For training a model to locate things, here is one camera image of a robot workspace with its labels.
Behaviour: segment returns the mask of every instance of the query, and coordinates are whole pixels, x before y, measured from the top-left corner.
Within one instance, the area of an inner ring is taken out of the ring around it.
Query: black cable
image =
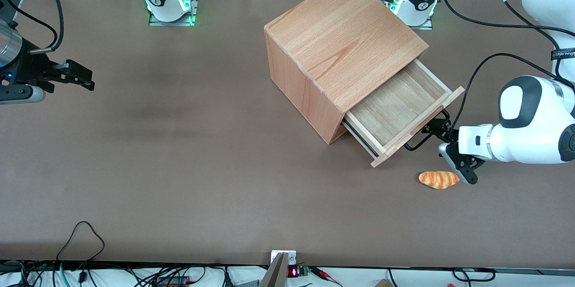
[[[52,287],[56,287],[56,262],[54,262],[54,267],[52,268]]]
[[[465,279],[459,278],[456,275],[456,272],[461,272],[464,274]],[[472,287],[471,283],[488,283],[489,281],[492,281],[495,279],[495,271],[490,271],[491,272],[491,277],[486,278],[486,279],[469,279],[469,275],[465,272],[465,270],[463,270],[462,268],[455,268],[453,269],[453,271],[451,272],[451,274],[453,275],[453,277],[455,279],[457,279],[458,281],[462,281],[463,283],[468,283],[469,287]]]
[[[96,285],[96,282],[94,281],[94,278],[92,277],[92,272],[90,271],[90,269],[88,269],[87,271],[88,271],[88,277],[90,277],[90,280],[92,281],[92,285],[94,285],[94,287],[98,287],[98,285]]]
[[[35,287],[35,283],[37,283],[38,279],[40,279],[40,286],[42,286],[42,274],[44,274],[44,272],[48,269],[48,266],[45,265],[44,269],[41,272],[38,272],[38,270],[36,270],[35,272],[38,274],[38,276],[36,277],[36,279],[34,280],[34,283],[32,283],[32,286]]]
[[[509,11],[511,11],[511,13],[513,13],[516,17],[518,17],[521,21],[523,21],[525,24],[527,25],[531,25],[533,26],[534,24],[531,23],[528,19],[526,19],[525,17],[523,17],[523,15],[521,15],[519,12],[517,12],[512,6],[511,4],[509,4],[509,2],[507,2],[507,0],[502,0],[503,4],[505,4],[505,6],[507,6],[507,8],[509,9]],[[553,39],[553,37],[551,35],[549,35],[547,32],[541,30],[541,29],[535,29],[535,31],[539,32],[541,35],[543,35],[544,37],[546,37],[549,41],[551,41],[551,43],[553,44],[553,46],[555,47],[555,49],[561,49],[559,47],[559,45],[557,44],[557,41],[555,41],[555,39]],[[555,74],[559,77],[561,77],[561,74],[559,73],[559,65],[561,64],[561,58],[557,59],[557,62],[555,63]]]
[[[457,17],[464,19],[468,22],[471,23],[476,23],[479,25],[485,25],[485,26],[494,26],[494,27],[509,27],[512,29],[540,29],[540,30],[552,30],[552,31],[558,31],[558,32],[562,32],[562,33],[566,33],[567,35],[570,35],[572,37],[575,37],[575,33],[571,32],[569,30],[565,30],[565,29],[561,29],[560,27],[552,27],[552,26],[539,26],[539,25],[514,25],[514,24],[499,24],[499,23],[490,23],[490,22],[483,22],[483,21],[477,21],[475,19],[471,19],[469,17],[466,17],[462,14],[460,14],[459,12],[457,12],[452,6],[451,4],[448,2],[448,0],[444,0],[445,5],[447,6],[447,8]]]
[[[394,274],[392,274],[392,269],[388,268],[389,271],[389,278],[392,280],[392,284],[394,285],[394,287],[397,287],[397,284],[395,283],[395,279],[394,279]]]
[[[37,18],[31,16],[29,13],[26,13],[23,9],[21,9],[16,4],[14,4],[14,2],[12,2],[12,0],[6,0],[6,2],[8,2],[8,5],[12,6],[12,8],[15,9],[18,13],[27,17],[28,19],[31,19],[32,21],[35,21],[39,25],[42,25],[42,26],[48,28],[52,32],[52,35],[53,35],[52,42],[48,45],[48,47],[53,46],[56,43],[56,41],[58,40],[58,33],[56,33],[56,30],[54,30],[54,28],[51,25],[45,23],[44,21],[41,21],[40,19],[37,19]]]
[[[100,242],[102,243],[102,248],[100,249],[100,251],[98,251],[95,255],[91,256],[90,258],[88,258],[88,260],[84,261],[84,262],[88,262],[93,260],[95,257],[97,257],[99,254],[102,253],[102,251],[104,251],[104,249],[106,248],[106,242],[104,242],[103,238],[101,236],[99,236],[99,234],[96,233],[96,230],[94,230],[94,226],[92,226],[92,224],[90,224],[88,221],[80,221],[78,223],[76,223],[76,226],[74,226],[74,229],[72,230],[72,234],[70,234],[70,237],[68,238],[68,241],[66,241],[66,244],[64,244],[64,246],[60,249],[60,251],[58,252],[58,254],[56,255],[56,261],[61,261],[60,260],[60,254],[64,251],[64,249],[68,246],[68,244],[70,243],[70,241],[72,240],[72,237],[74,237],[74,233],[76,232],[76,229],[78,228],[78,226],[80,226],[80,224],[86,224],[88,226],[90,226],[90,230],[92,230],[92,233],[96,236],[96,238],[98,238],[100,240]]]
[[[20,269],[20,281],[22,283],[25,283],[27,286],[30,286],[30,284],[28,283],[28,272],[26,270],[26,268],[24,267],[24,264],[20,261],[18,261],[18,264],[20,265],[21,269]]]
[[[205,275],[206,275],[206,267],[203,267],[203,274],[202,274],[196,281],[192,281],[192,282],[190,283],[190,285],[193,285],[194,283],[197,283],[197,282],[200,281]]]
[[[56,41],[56,44],[54,46],[50,46],[50,50],[56,51],[56,49],[58,49],[60,47],[60,44],[62,44],[62,40],[64,39],[64,13],[62,13],[62,4],[60,3],[60,0],[55,0],[56,1],[56,7],[58,8],[58,18],[60,19],[60,35],[58,36],[58,40]],[[41,52],[33,52],[34,50],[31,50],[31,54],[34,53],[41,53]]]
[[[223,268],[219,268],[219,267],[210,267],[212,269],[220,269],[221,271],[224,271],[224,281],[221,283],[221,287],[224,287],[226,285],[226,276],[227,276],[227,272],[225,269]]]
[[[512,53],[504,53],[504,52],[500,52],[500,53],[495,53],[490,55],[489,57],[483,59],[483,61],[477,66],[477,68],[475,69],[475,71],[473,72],[473,74],[471,75],[471,77],[469,78],[469,82],[467,84],[467,86],[465,87],[465,93],[464,93],[464,98],[461,101],[461,105],[460,105],[460,110],[457,112],[456,118],[453,120],[453,123],[451,124],[451,129],[449,131],[449,138],[450,140],[452,139],[452,133],[453,133],[453,129],[456,127],[456,123],[458,121],[458,119],[460,118],[461,112],[464,109],[464,105],[465,105],[465,101],[467,100],[467,95],[469,94],[469,88],[471,87],[471,84],[473,82],[473,79],[475,78],[477,72],[479,71],[479,69],[483,66],[483,64],[485,64],[487,61],[489,61],[491,58],[495,58],[495,57],[499,57],[499,56],[504,56],[504,57],[511,57],[511,58],[515,58],[517,60],[519,60],[520,62],[524,62],[525,64],[528,64],[529,66],[539,70],[540,72],[543,72],[545,75],[558,80],[559,82],[565,82],[565,83],[569,83],[565,80],[562,79],[558,79],[557,76],[553,75],[552,73],[548,72],[547,70],[545,70],[544,68],[534,64],[533,62],[530,62],[529,60],[526,60],[525,58],[516,56],[515,54]]]

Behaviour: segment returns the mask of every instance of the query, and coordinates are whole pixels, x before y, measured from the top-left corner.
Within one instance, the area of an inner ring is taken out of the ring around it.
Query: wire
[[[68,279],[66,279],[66,275],[64,275],[64,267],[62,264],[63,263],[60,262],[60,276],[62,277],[62,281],[64,281],[64,285],[70,287],[70,283],[68,283]]]
[[[206,275],[206,267],[203,267],[203,274],[196,280],[190,283],[190,285],[193,285],[194,283],[197,283],[198,281],[200,281],[204,276]]]
[[[531,25],[533,26],[533,23],[531,23],[528,19],[526,19],[525,17],[523,17],[523,15],[521,15],[520,13],[518,13],[510,4],[509,2],[507,2],[507,0],[502,0],[503,4],[505,4],[505,6],[507,6],[507,8],[509,9],[509,11],[511,11],[511,13],[513,13],[516,17],[518,17],[521,21],[523,21],[525,24],[527,25]],[[535,31],[539,32],[541,35],[543,35],[544,37],[546,37],[549,41],[551,41],[551,43],[553,44],[553,46],[555,47],[555,49],[561,49],[559,47],[559,45],[557,44],[557,41],[555,41],[555,39],[553,39],[553,37],[551,35],[549,35],[548,33],[546,33],[545,31],[541,30],[541,29],[535,29]],[[557,59],[557,62],[555,63],[555,74],[559,77],[561,77],[561,74],[559,73],[559,65],[561,64],[561,58]]]
[[[391,279],[392,284],[394,285],[394,287],[397,287],[397,284],[395,283],[395,279],[394,279],[394,274],[392,274],[392,269],[388,268],[388,271],[389,271],[389,278]]]
[[[96,238],[98,238],[100,240],[100,242],[102,243],[102,248],[100,249],[100,251],[98,251],[96,254],[94,254],[93,256],[91,256],[88,260],[84,261],[84,262],[88,262],[93,260],[95,257],[97,257],[99,254],[102,253],[102,251],[104,251],[104,248],[106,248],[106,242],[104,242],[103,238],[101,236],[99,236],[99,234],[96,233],[96,230],[94,230],[94,226],[92,226],[92,224],[90,224],[90,222],[88,221],[80,221],[78,223],[76,223],[76,226],[74,226],[74,229],[72,230],[72,234],[70,234],[70,237],[68,238],[68,241],[66,241],[66,244],[64,244],[64,246],[60,249],[60,251],[58,252],[58,254],[56,255],[56,261],[60,261],[60,254],[64,251],[64,249],[68,246],[68,244],[70,243],[70,241],[72,240],[72,237],[74,237],[74,233],[76,232],[76,229],[78,228],[78,226],[80,226],[80,224],[85,223],[86,225],[90,226],[90,230],[92,230],[92,233],[96,236]]]
[[[534,64],[533,62],[530,62],[529,60],[526,60],[525,58],[516,56],[515,54],[512,53],[504,53],[504,52],[500,52],[500,53],[495,53],[490,55],[489,57],[483,59],[483,61],[477,66],[477,68],[475,69],[475,71],[473,72],[473,74],[471,75],[471,77],[469,78],[469,82],[467,84],[467,86],[465,87],[465,93],[464,93],[464,98],[461,101],[461,105],[460,105],[460,110],[457,112],[456,118],[453,120],[453,123],[451,124],[451,129],[449,130],[449,136],[448,138],[450,140],[452,140],[452,134],[453,134],[453,129],[456,127],[456,123],[458,121],[458,119],[460,119],[460,115],[461,112],[464,109],[464,105],[465,102],[467,100],[467,96],[469,94],[469,88],[471,87],[471,84],[473,82],[473,79],[475,78],[475,76],[477,75],[477,72],[479,72],[479,69],[481,69],[481,67],[487,62],[489,61],[491,58],[495,58],[495,57],[499,57],[499,56],[504,56],[504,57],[511,57],[511,58],[515,58],[517,60],[519,60],[520,62],[524,62],[525,64],[528,64],[529,66],[539,70],[540,72],[543,72],[545,75],[550,76],[553,79],[556,79],[560,82],[563,82],[564,80],[559,80],[557,79],[557,76],[553,75],[552,73],[548,72],[547,70],[545,70],[544,68]]]
[[[465,279],[459,278],[459,277],[456,275],[456,272],[461,272],[461,273],[463,273],[464,276],[465,276]],[[463,270],[462,268],[455,268],[455,269],[453,269],[453,271],[451,272],[451,274],[452,274],[453,277],[454,277],[455,279],[457,279],[458,281],[462,281],[463,283],[468,283],[468,286],[469,286],[469,287],[472,287],[472,286],[471,286],[471,283],[472,283],[472,282],[475,282],[475,283],[488,283],[489,281],[494,280],[494,279],[495,279],[495,271],[490,271],[490,272],[491,272],[491,275],[492,275],[492,276],[489,277],[489,278],[487,278],[487,279],[469,279],[469,275],[468,275],[468,274],[465,272],[465,270]]]
[[[53,46],[56,43],[56,40],[58,40],[58,34],[56,33],[56,30],[51,25],[45,23],[44,21],[41,21],[40,19],[37,19],[37,18],[31,16],[29,13],[26,13],[25,11],[23,11],[23,9],[21,9],[16,4],[14,4],[14,2],[12,2],[12,0],[6,0],[6,2],[8,2],[8,5],[12,6],[13,9],[15,9],[17,12],[21,13],[23,16],[27,17],[28,19],[31,19],[32,21],[35,21],[39,25],[47,27],[52,32],[53,39],[52,39],[52,42],[48,46]]]
[[[575,37],[575,33],[571,32],[569,30],[565,30],[565,29],[561,29],[560,27],[552,27],[552,26],[539,26],[539,25],[514,25],[514,24],[499,24],[499,23],[490,23],[490,22],[483,22],[483,21],[477,21],[475,19],[471,19],[469,17],[466,17],[460,13],[458,13],[452,6],[451,4],[448,2],[448,0],[444,0],[445,5],[447,6],[447,8],[457,17],[464,19],[468,22],[471,23],[476,23],[479,25],[485,25],[485,26],[494,26],[494,27],[510,27],[510,28],[515,28],[515,29],[540,29],[540,30],[551,30],[551,31],[558,31],[558,32],[562,32],[562,33],[566,33],[567,35],[570,35],[572,37]]]
[[[339,281],[336,281],[333,278],[328,278],[328,281],[331,281],[332,283],[337,283],[337,285],[339,285],[339,287],[343,287],[343,285],[341,285],[341,283],[339,283]]]
[[[38,274],[38,276],[34,280],[34,283],[32,283],[33,287],[35,287],[35,283],[37,283],[38,279],[40,279],[40,286],[42,286],[42,274],[44,274],[47,268],[48,266],[44,266],[44,269],[41,272],[38,272],[38,270],[35,271]]]
[[[56,1],[56,7],[58,8],[58,18],[60,19],[60,35],[58,36],[58,40],[56,41],[56,44],[54,46],[49,46],[49,48],[44,49],[30,50],[30,54],[45,53],[46,49],[49,49],[49,51],[54,52],[56,51],[56,49],[60,47],[60,44],[62,44],[62,40],[64,39],[64,13],[62,13],[62,4],[60,3],[60,0],[55,1]]]

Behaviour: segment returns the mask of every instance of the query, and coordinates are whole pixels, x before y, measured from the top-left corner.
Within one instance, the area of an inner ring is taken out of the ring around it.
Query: wood grain
[[[331,143],[337,138],[335,133],[341,125],[343,113],[332,105],[267,33],[265,33],[265,44],[271,79],[322,139],[327,144]]]
[[[451,92],[416,59],[348,111],[345,120],[378,153],[372,162],[376,167],[463,91],[459,87]]]
[[[441,96],[437,101],[435,101],[430,107],[428,107],[419,117],[408,124],[403,131],[397,134],[396,137],[392,138],[388,144],[384,146],[385,152],[382,156],[379,156],[372,162],[372,166],[375,168],[384,162],[387,158],[396,153],[401,147],[407,143],[421,128],[425,126],[433,117],[438,115],[441,110],[446,106],[450,105],[458,96],[463,94],[463,87],[459,86],[455,91],[451,93],[446,93]]]
[[[428,47],[380,0],[305,0],[265,30],[343,112]]]
[[[357,118],[385,146],[446,91],[412,62],[390,78],[348,115]]]

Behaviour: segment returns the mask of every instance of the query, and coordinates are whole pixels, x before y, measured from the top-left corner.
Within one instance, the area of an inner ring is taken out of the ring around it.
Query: connector
[[[84,281],[86,281],[86,271],[82,271],[82,272],[78,275],[78,282],[79,282],[79,283],[84,283]]]
[[[322,271],[322,270],[318,269],[318,267],[310,267],[310,272],[311,272],[312,274],[318,276],[318,277],[321,278],[321,279],[328,280],[328,279],[325,277],[325,275],[326,275],[325,271]]]
[[[224,274],[224,286],[225,287],[234,287],[234,283],[232,283],[232,279],[230,278],[230,274],[228,271],[225,271]]]

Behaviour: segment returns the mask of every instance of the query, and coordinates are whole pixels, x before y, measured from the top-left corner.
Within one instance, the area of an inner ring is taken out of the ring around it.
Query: plug
[[[230,278],[230,274],[228,271],[224,274],[224,286],[225,287],[234,287],[234,283],[232,283],[232,279]]]
[[[78,275],[78,282],[79,282],[79,283],[84,283],[84,281],[86,281],[86,271],[82,271],[82,272]]]

